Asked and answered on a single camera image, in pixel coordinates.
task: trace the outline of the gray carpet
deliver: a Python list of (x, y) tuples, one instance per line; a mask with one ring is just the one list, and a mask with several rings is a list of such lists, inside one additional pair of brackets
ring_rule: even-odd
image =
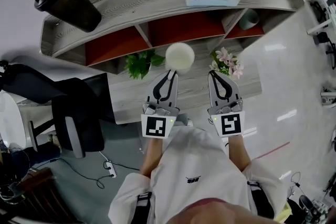
[[(114, 163), (140, 168), (143, 161), (141, 141), (136, 124), (119, 126), (101, 122), (105, 142), (104, 155)], [(81, 174), (99, 178), (109, 175), (103, 168), (105, 159), (98, 153), (87, 153), (85, 158), (75, 159), (72, 152), (63, 152), (62, 158), (68, 161)], [(105, 189), (97, 187), (96, 182), (77, 175), (62, 161), (49, 163), (56, 176), (56, 186), (73, 214), (89, 224), (110, 223), (108, 211), (112, 199), (129, 173), (138, 173), (131, 169), (114, 165), (116, 178), (107, 177), (101, 181)]]

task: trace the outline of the person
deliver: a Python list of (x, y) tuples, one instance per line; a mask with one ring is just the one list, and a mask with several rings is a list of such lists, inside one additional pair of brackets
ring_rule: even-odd
[[(259, 160), (250, 160), (241, 135), (228, 143), (229, 157), (218, 135), (191, 126), (174, 126), (165, 140), (150, 138), (140, 173), (125, 178), (111, 203), (111, 222), (276, 223), (257, 214), (280, 213), (286, 188)], [(271, 207), (260, 205), (251, 182), (258, 183)], [(152, 193), (149, 212), (135, 214), (139, 195), (147, 191)]]

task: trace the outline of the green potted plant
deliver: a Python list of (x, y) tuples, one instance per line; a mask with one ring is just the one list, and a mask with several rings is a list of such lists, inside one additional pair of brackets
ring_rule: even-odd
[(126, 56), (125, 69), (128, 69), (130, 78), (141, 79), (147, 75), (151, 66), (158, 67), (164, 61), (164, 57), (157, 55), (155, 49), (145, 50)]

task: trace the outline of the white floor tile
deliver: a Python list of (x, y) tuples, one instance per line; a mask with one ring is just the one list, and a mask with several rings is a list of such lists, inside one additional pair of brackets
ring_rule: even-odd
[[(336, 75), (325, 47), (316, 46), (307, 35), (314, 23), (306, 8), (239, 57), (256, 60), (263, 88), (261, 95), (244, 100), (245, 129), (256, 132), (245, 138), (249, 154), (255, 158), (289, 142), (261, 161), (279, 177), (300, 171), (302, 190), (315, 198), (336, 167), (336, 153), (330, 148), (336, 108), (323, 108), (319, 97), (321, 85), (336, 83)], [(196, 127), (216, 132), (208, 123), (207, 111), (189, 116)], [(296, 189), (296, 195), (301, 195), (300, 190)]]

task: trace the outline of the desk surface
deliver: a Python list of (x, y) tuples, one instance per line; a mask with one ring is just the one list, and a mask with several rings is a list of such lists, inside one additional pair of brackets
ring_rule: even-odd
[[(212, 58), (207, 49), (206, 42), (194, 42), (190, 44), (195, 51), (195, 62), (191, 70), (184, 76), (179, 77), (177, 107), (180, 113), (188, 113), (193, 109), (210, 108), (208, 90), (209, 65)], [(165, 54), (167, 46), (156, 49), (159, 55)], [(228, 49), (238, 55), (242, 48), (234, 41)], [(239, 57), (244, 65), (244, 73), (240, 79), (236, 79), (242, 98), (253, 97), (261, 94), (261, 83), (256, 63), (253, 59)], [(130, 79), (128, 72), (123, 71), (118, 75), (109, 76), (109, 87), (112, 107), (117, 124), (125, 124), (141, 121), (142, 104), (145, 101), (147, 86), (159, 74), (165, 72), (164, 66), (152, 68), (143, 80)]]

